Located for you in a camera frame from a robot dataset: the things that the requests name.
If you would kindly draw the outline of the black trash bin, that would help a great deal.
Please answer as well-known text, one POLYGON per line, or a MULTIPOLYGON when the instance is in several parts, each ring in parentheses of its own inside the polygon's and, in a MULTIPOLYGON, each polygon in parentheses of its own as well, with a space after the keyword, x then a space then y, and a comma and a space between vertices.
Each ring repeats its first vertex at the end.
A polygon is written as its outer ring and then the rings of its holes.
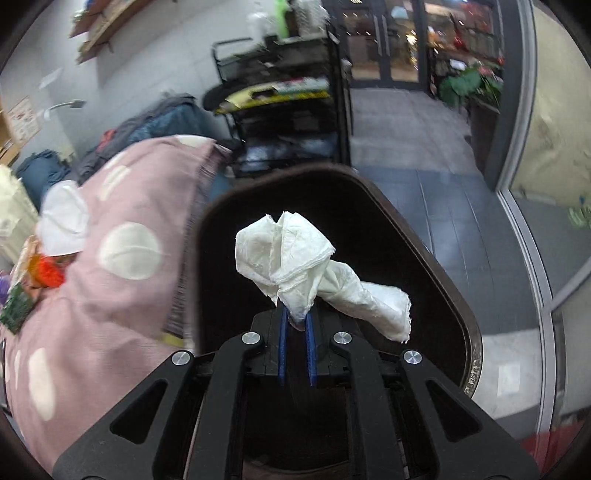
POLYGON ((190 338, 199 354, 246 330, 273 303, 235 269, 235 235, 266 214, 300 213, 335 246, 335 260, 363 281, 396 286, 411 299, 408 347, 425 354, 472 396, 482 336, 462 294, 408 221, 372 181, 329 163, 276 171, 209 202, 197 228, 189 297, 190 338))

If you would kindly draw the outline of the white paper bag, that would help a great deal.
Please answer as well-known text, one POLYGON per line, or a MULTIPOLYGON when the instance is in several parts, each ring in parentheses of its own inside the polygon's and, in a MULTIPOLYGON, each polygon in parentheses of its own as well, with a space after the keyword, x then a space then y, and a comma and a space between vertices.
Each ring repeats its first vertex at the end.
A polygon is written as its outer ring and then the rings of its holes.
POLYGON ((77 254, 84 248, 89 210, 77 183, 64 180, 52 185, 43 197, 36 235, 45 256, 77 254))

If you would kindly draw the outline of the white floor lamp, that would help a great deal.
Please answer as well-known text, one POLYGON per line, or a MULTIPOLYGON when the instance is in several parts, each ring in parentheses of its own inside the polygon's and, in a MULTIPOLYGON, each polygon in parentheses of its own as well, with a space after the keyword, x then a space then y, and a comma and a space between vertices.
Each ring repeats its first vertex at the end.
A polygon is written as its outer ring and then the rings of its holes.
POLYGON ((45 121, 51 120, 52 112, 59 109, 81 109, 85 106, 86 101, 81 99, 74 99, 67 102, 58 103, 55 105, 50 106, 49 108, 43 111, 43 119, 45 121))

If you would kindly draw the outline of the orange foam fruit net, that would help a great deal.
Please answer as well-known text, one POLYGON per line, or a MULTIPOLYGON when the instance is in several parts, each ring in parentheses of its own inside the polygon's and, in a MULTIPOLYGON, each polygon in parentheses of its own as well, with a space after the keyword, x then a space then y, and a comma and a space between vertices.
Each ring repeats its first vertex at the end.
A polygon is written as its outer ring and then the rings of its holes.
POLYGON ((31 256, 27 271, 32 279, 43 288, 58 288, 65 282, 65 274, 51 258, 35 253, 31 256))

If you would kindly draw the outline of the grey blue massage bed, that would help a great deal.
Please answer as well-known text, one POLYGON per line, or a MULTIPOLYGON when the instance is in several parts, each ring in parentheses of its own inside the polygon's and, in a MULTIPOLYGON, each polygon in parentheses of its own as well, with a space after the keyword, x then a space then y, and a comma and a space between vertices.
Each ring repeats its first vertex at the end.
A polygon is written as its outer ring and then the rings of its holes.
POLYGON ((103 140, 80 160, 68 163, 60 159, 57 152, 44 150, 27 157, 13 173, 23 184, 34 206, 39 208, 43 196, 53 184, 62 180, 83 184, 130 145, 181 134, 221 138, 211 116, 197 105, 197 99, 190 94, 170 96, 125 120, 107 131, 103 140))

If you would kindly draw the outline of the white tissue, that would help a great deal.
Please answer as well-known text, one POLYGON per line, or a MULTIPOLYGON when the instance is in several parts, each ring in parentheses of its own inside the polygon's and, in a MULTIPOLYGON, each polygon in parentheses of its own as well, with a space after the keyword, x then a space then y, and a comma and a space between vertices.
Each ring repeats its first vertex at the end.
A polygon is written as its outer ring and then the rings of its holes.
POLYGON ((339 312, 373 325, 386 339, 410 340, 412 302, 394 287, 360 280, 346 263, 332 260, 335 247, 317 227, 298 213, 269 214, 235 236, 235 267, 273 304, 287 307, 301 325, 315 299, 339 312))

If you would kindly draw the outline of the green white milk carton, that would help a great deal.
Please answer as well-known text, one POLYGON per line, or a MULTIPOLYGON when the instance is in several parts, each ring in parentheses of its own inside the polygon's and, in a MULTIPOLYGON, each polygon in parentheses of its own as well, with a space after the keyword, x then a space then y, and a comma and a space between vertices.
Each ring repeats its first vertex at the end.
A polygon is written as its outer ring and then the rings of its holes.
POLYGON ((16 283, 8 291, 7 300, 2 307, 1 324, 16 335, 21 330, 34 306, 35 301, 31 294, 21 282, 16 283))

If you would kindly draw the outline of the black utility cart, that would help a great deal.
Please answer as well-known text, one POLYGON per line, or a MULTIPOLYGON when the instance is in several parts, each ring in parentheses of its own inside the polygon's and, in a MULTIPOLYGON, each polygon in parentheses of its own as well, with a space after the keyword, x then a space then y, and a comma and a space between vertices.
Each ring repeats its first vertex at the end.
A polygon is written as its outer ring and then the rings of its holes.
POLYGON ((331 23, 301 37, 215 42, 219 78, 202 107, 228 126, 235 178, 304 163, 351 165, 349 75, 331 23))

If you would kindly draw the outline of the green potted plant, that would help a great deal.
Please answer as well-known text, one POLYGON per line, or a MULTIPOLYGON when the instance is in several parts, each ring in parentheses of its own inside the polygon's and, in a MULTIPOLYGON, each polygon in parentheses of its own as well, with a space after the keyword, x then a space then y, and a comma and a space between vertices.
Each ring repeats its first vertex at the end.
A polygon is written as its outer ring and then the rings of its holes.
POLYGON ((469 98, 475 98, 498 109, 504 87, 502 74, 500 65, 474 64, 444 78, 439 85, 439 98, 451 108, 466 105, 469 98))

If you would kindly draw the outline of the wooden wall shelf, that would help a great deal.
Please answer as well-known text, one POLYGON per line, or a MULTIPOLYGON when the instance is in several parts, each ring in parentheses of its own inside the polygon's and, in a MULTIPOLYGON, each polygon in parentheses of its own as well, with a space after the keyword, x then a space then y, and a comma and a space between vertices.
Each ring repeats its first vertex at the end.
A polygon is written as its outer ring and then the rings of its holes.
POLYGON ((151 3, 152 0, 88 1, 72 19, 69 37, 86 35, 78 47, 76 63, 94 59, 104 46, 112 50, 112 37, 151 3))

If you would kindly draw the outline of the pink polka dot bedspread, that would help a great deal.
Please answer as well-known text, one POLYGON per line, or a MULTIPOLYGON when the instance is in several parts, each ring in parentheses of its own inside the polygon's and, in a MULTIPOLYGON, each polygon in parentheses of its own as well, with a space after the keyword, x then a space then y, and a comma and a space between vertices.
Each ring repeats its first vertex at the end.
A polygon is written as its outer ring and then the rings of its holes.
POLYGON ((20 331, 1 333, 9 411, 44 469, 175 351, 165 326, 187 316, 189 243, 224 158, 211 138, 154 138, 81 186, 83 249, 20 331))

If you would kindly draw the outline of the cream cloth cover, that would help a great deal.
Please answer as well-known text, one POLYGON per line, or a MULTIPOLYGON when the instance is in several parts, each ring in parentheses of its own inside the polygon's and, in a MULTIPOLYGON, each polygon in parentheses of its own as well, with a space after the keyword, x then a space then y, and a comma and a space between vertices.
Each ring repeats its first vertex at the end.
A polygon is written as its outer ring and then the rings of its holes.
POLYGON ((16 264, 39 215, 21 180, 6 165, 0 169, 1 256, 16 264))

